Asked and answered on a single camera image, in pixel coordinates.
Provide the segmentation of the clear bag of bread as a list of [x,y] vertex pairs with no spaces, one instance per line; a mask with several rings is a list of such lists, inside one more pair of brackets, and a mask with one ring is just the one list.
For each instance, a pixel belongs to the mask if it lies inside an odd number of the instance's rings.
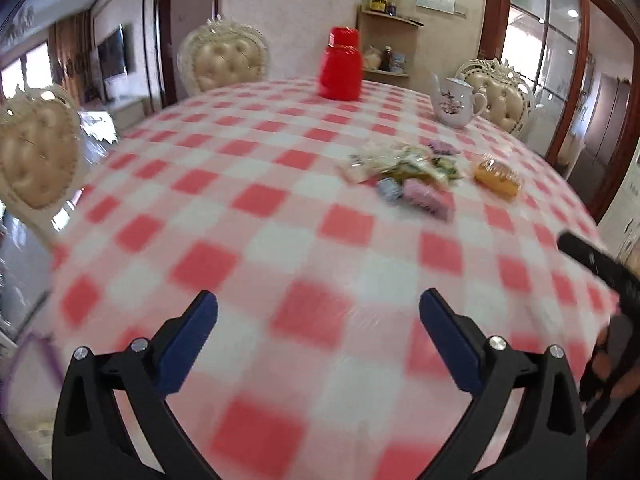
[[474,180],[505,200],[514,200],[523,185],[521,175],[494,155],[485,154],[473,167]]

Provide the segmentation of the pink snack packet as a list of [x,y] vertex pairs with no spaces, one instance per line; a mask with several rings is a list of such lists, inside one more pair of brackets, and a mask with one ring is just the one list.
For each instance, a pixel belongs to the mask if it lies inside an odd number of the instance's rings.
[[402,197],[436,219],[448,222],[454,216],[454,203],[450,196],[418,179],[405,180],[402,184]]

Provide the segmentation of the cream snack packet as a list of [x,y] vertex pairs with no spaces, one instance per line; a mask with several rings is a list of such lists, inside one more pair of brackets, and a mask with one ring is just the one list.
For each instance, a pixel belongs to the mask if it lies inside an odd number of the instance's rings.
[[405,142],[368,142],[355,153],[339,160],[336,166],[342,177],[351,184],[386,178],[401,182],[407,172],[402,166],[407,165],[411,150],[412,146]]

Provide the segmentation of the green white snack packet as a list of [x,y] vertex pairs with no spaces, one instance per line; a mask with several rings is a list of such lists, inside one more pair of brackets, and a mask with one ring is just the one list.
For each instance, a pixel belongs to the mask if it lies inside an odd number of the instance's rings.
[[452,182],[462,179],[462,173],[452,158],[424,156],[416,153],[405,154],[397,164],[382,170],[381,176],[394,179],[399,183],[416,179],[444,188]]

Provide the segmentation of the grey refrigerator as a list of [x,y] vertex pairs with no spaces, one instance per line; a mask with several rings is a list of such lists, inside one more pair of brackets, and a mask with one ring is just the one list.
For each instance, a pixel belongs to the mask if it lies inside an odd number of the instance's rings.
[[630,89],[628,80],[608,75],[600,78],[597,99],[585,134],[585,149],[604,166],[610,163],[620,140]]

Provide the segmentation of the beige tufted chair far right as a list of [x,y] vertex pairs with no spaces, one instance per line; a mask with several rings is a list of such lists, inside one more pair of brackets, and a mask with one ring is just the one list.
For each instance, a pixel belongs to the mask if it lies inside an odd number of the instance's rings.
[[511,136],[525,139],[535,105],[533,91],[520,73],[498,58],[474,58],[462,64],[456,76],[484,94],[487,106],[480,116]]

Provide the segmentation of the beige tufted chair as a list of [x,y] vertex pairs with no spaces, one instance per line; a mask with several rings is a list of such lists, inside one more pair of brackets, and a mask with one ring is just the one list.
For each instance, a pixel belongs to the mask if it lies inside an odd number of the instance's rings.
[[47,248],[54,217],[84,186],[85,147],[78,109],[57,84],[18,89],[1,107],[1,203]]
[[533,91],[520,73],[498,58],[474,58],[462,64],[456,76],[484,94],[487,106],[480,116],[511,136],[525,139],[535,105]]
[[262,81],[268,75],[269,61],[268,44],[259,30],[221,16],[189,32],[177,54],[188,96]]

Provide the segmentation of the purple snack packet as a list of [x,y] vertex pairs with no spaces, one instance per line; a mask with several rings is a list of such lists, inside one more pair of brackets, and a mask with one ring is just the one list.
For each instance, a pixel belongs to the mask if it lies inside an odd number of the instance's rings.
[[427,147],[437,156],[456,156],[461,153],[458,148],[442,140],[429,140]]

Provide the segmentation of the white floral teapot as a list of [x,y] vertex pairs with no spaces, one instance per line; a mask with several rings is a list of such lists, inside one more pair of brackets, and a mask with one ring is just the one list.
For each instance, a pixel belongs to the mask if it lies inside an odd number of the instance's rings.
[[450,77],[440,79],[434,73],[431,73],[428,95],[436,119],[450,128],[464,128],[487,107],[486,96],[476,92],[466,81]]

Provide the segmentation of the red white checkered tablecloth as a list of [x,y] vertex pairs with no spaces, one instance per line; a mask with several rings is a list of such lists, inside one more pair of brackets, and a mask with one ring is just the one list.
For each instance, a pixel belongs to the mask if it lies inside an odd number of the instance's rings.
[[[440,221],[338,171],[369,142],[433,140],[460,167],[504,159],[521,193],[507,202],[464,176]],[[419,320],[421,292],[514,348],[558,344],[580,373],[615,299],[558,252],[566,229],[599,237],[539,156],[483,119],[444,127],[424,94],[225,88],[142,122],[93,171],[54,260],[56,352],[120,350],[210,290],[218,322],[169,403],[216,471],[413,479],[469,402]]]

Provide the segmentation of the beige tufted chair left side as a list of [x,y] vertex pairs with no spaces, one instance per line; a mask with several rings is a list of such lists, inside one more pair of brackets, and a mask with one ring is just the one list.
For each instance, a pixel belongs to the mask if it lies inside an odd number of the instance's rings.
[[78,109],[57,84],[18,89],[1,107],[1,203],[47,248],[54,217],[84,186],[85,147]]

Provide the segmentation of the wooden corner shelf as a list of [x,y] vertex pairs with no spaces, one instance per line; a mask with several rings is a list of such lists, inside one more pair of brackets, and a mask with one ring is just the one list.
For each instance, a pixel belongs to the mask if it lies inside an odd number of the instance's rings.
[[407,87],[423,24],[360,6],[356,27],[360,36],[364,78]]

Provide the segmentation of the red thermos jug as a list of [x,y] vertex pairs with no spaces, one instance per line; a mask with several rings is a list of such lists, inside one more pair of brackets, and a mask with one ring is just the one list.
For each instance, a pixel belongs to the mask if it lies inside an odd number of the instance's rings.
[[362,85],[359,32],[333,27],[323,53],[319,73],[319,96],[335,101],[357,101]]

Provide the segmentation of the beige tufted chair far left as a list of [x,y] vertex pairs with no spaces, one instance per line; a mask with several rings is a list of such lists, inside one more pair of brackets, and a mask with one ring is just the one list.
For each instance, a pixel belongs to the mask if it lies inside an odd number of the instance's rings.
[[259,30],[221,16],[189,32],[177,54],[188,96],[262,81],[268,75],[269,61],[268,44]]

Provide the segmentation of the wall television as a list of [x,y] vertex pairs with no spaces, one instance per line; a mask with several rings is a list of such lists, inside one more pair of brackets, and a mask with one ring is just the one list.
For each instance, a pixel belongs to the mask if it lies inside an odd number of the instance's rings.
[[111,79],[127,73],[125,29],[118,25],[98,44],[100,72],[103,79]]

